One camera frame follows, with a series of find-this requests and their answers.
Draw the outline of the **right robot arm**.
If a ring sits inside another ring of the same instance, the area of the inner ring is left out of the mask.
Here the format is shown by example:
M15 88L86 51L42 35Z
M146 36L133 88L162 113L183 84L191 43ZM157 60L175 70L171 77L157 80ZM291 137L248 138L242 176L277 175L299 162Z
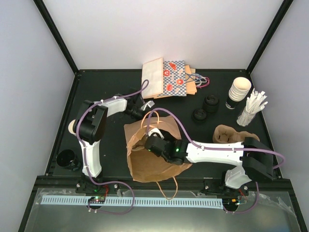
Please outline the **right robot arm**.
M219 183L220 191L232 194L254 181L274 179L272 151L260 141L246 137L243 142L210 144L177 139L164 130L153 129L146 135L145 149L174 166L195 163L221 163L232 166Z

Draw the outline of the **large brown paper bag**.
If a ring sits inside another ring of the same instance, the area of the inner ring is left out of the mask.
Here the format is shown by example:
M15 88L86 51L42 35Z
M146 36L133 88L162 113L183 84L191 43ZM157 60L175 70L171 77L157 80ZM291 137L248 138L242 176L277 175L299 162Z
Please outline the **large brown paper bag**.
M176 139L181 138L178 125L172 116L160 117L157 111L154 114L154 117L148 118L145 115L140 121L124 125L127 165L134 181L141 183L155 182L166 200L172 200L178 192L176 176L189 169L192 164L171 164L145 149L144 145L148 135L147 126L150 126L150 130L163 129L170 132ZM176 190L172 197L167 197L159 182L170 178L173 178Z

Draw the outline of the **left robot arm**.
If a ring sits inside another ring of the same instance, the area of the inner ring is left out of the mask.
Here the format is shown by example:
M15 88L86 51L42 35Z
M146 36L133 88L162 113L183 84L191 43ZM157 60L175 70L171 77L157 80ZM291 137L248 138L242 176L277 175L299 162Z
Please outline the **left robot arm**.
M98 178L102 172L99 146L105 132L107 118L117 113L125 113L136 120L141 120L145 115L145 110L142 109L143 104L144 100L140 93L82 102L69 130L77 137L81 146L82 172L89 178L86 186L93 193L100 192L104 186L103 180Z

